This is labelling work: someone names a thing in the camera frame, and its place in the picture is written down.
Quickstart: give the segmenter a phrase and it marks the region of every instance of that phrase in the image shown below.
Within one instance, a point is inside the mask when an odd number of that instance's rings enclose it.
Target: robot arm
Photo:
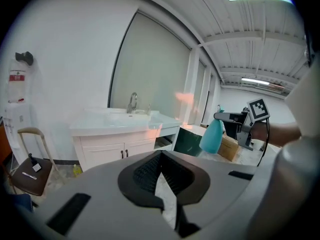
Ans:
[[[217,112],[213,116],[223,122],[226,135],[237,140],[241,147],[252,151],[253,148],[250,147],[251,128],[256,122],[267,120],[270,114],[263,98],[249,101],[247,105],[248,111],[241,113]]]

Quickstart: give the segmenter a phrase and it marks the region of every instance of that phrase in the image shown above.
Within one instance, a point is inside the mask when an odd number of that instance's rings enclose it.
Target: bathroom vanity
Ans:
[[[70,126],[83,171],[154,150],[174,150],[181,121],[159,111],[86,109]]]

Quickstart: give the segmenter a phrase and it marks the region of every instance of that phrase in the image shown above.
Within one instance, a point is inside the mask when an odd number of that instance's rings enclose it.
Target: ceiling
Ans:
[[[224,88],[285,97],[308,71],[303,21],[279,0],[162,0],[202,37]],[[267,80],[280,92],[256,88],[241,77]]]

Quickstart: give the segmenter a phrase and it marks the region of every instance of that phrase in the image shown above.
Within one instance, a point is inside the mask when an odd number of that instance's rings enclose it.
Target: person's arm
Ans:
[[[266,141],[267,127],[265,123],[257,122],[251,128],[252,139]],[[296,123],[277,124],[270,123],[269,143],[284,146],[288,142],[299,139],[301,132]]]

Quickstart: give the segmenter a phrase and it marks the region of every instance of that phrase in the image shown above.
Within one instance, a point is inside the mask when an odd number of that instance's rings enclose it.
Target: cabinet door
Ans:
[[[137,154],[153,151],[155,148],[155,138],[126,142],[124,144],[124,156],[130,157]]]
[[[88,168],[110,163],[125,157],[124,143],[82,147]]]

